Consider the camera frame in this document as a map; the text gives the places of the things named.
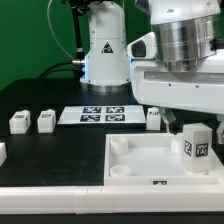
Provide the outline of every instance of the printed marker sheet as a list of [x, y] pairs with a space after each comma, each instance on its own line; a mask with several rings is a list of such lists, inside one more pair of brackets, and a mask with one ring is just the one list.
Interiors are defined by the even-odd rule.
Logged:
[[146, 123], [142, 106], [65, 107], [58, 124]]

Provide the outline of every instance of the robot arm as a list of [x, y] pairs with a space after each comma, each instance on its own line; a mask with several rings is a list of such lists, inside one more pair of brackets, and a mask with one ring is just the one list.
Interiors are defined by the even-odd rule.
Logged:
[[223, 2], [136, 0], [136, 5], [151, 16], [152, 30], [128, 46], [137, 101], [163, 108], [161, 112], [176, 108], [224, 114], [224, 49], [217, 41]]

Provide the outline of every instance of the metal cylinder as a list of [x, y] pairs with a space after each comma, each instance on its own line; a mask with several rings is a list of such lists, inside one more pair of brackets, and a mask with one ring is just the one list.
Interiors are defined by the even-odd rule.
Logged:
[[219, 35], [219, 15], [181, 22], [153, 25], [157, 60], [169, 71], [197, 69], [197, 59], [215, 54], [213, 40]]

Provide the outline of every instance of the black cable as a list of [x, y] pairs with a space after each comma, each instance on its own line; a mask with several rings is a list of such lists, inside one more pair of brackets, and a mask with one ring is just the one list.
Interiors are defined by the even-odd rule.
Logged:
[[49, 72], [47, 72], [43, 77], [42, 79], [44, 78], [47, 78], [48, 75], [52, 74], [52, 73], [55, 73], [55, 72], [76, 72], [76, 71], [80, 71], [82, 70], [81, 67], [79, 68], [68, 68], [68, 69], [56, 69], [56, 70], [51, 70]]
[[39, 76], [39, 79], [42, 79], [46, 75], [46, 73], [50, 72], [51, 70], [61, 67], [63, 65], [72, 65], [72, 61], [64, 61], [64, 62], [57, 63], [55, 65], [52, 65], [51, 67], [47, 68], [45, 71], [41, 73], [41, 75]]

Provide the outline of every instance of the label sticker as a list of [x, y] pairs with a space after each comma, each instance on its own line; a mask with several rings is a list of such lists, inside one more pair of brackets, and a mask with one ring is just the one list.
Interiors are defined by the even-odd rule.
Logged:
[[99, 122], [100, 115], [82, 115], [80, 122]]
[[124, 107], [107, 107], [108, 114], [110, 113], [124, 113]]
[[19, 118], [19, 119], [24, 118], [24, 117], [25, 117], [25, 115], [16, 115], [15, 116], [15, 118]]
[[111, 54], [111, 53], [114, 53], [110, 44], [107, 42], [106, 45], [104, 46], [103, 50], [101, 53], [104, 53], [104, 54]]
[[51, 117], [51, 114], [42, 114], [41, 117], [42, 117], [42, 118], [49, 118], [49, 117]]
[[84, 107], [84, 114], [100, 114], [102, 108], [101, 107]]
[[188, 142], [187, 140], [185, 140], [184, 152], [189, 156], [192, 155], [192, 144]]
[[155, 112], [155, 111], [149, 112], [149, 115], [158, 115], [158, 114], [159, 114], [159, 112]]
[[125, 121], [125, 116], [123, 114], [118, 115], [106, 115], [106, 121]]
[[196, 145], [196, 157], [208, 156], [208, 143]]
[[167, 185], [167, 180], [153, 180], [153, 185]]

